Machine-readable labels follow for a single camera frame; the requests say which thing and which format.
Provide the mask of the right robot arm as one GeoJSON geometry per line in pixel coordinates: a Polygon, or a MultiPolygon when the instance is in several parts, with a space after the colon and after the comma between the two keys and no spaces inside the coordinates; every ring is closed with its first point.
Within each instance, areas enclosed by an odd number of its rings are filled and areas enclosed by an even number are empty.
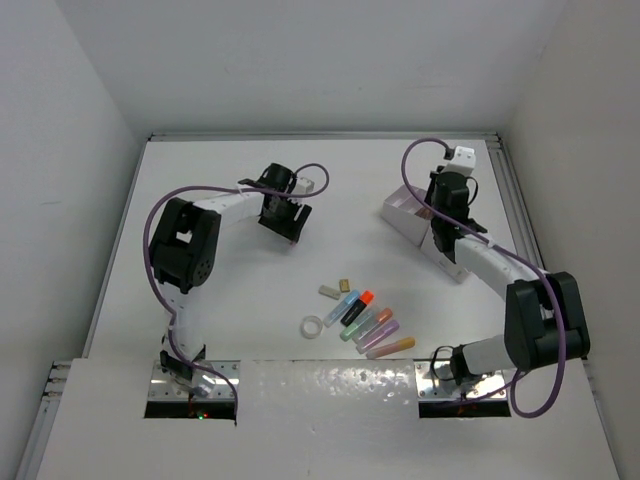
{"type": "Polygon", "coordinates": [[[431,220],[433,243],[453,264],[473,273],[505,302],[504,333],[461,344],[449,360],[458,385],[496,370],[522,372],[588,355],[591,341],[576,279],[567,272],[536,273],[531,267],[489,246],[479,236],[487,230],[469,216],[467,178],[438,170],[430,174],[426,204],[444,218],[431,220]]]}

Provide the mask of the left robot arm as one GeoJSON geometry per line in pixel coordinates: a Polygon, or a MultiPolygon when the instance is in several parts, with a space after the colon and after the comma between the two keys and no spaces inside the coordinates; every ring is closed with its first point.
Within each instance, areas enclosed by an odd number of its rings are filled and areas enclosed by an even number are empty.
{"type": "Polygon", "coordinates": [[[317,194],[314,182],[277,163],[256,180],[234,187],[186,186],[166,194],[143,227],[143,260],[151,289],[169,320],[162,339],[161,367],[179,384],[210,392],[217,379],[231,382],[205,361],[200,320],[188,297],[214,270],[220,233],[249,218],[296,243],[312,211],[303,203],[317,194]]]}

